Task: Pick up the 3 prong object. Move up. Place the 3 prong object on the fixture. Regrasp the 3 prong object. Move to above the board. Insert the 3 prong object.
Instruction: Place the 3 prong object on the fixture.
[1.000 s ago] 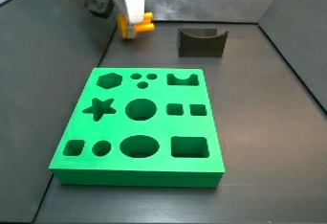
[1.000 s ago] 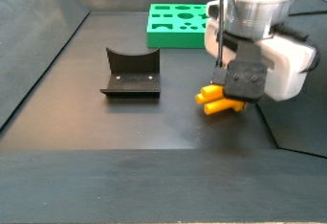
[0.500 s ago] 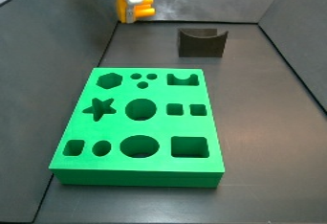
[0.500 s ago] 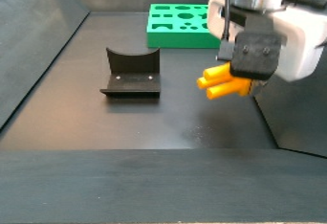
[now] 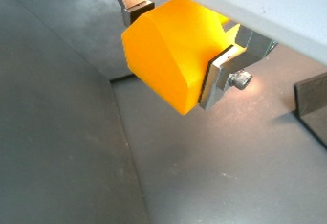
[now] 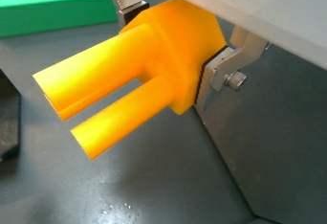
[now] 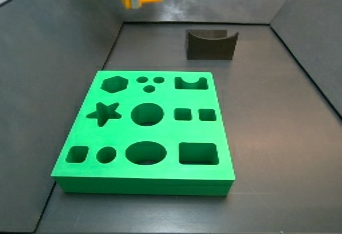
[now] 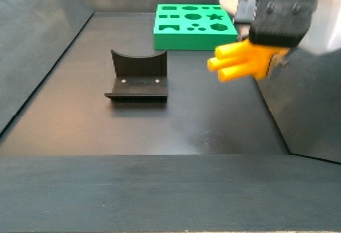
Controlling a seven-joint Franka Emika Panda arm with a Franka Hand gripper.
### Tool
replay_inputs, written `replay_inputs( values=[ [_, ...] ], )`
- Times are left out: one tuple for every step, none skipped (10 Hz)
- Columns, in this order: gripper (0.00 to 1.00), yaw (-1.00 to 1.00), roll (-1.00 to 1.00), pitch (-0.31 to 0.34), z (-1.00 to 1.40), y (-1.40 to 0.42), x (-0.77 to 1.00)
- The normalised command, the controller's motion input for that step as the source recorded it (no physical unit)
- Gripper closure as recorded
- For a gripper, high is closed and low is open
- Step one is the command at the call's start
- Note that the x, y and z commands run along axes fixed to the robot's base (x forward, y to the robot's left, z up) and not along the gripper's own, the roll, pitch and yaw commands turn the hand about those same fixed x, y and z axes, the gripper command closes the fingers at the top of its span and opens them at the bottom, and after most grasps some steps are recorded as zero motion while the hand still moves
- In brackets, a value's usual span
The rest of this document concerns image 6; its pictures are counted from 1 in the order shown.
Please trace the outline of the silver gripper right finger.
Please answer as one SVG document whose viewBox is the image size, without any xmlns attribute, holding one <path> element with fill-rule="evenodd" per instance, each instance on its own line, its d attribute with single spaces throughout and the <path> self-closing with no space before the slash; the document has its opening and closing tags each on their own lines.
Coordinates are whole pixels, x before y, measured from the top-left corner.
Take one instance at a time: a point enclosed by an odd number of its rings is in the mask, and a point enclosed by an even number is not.
<svg viewBox="0 0 327 224">
<path fill-rule="evenodd" d="M 225 46 L 204 63 L 194 100 L 194 108 L 202 111 L 212 102 L 213 95 L 224 87 L 238 91 L 246 76 L 240 70 L 258 60 L 268 41 L 238 26 L 233 27 L 229 38 L 230 46 Z"/>
</svg>

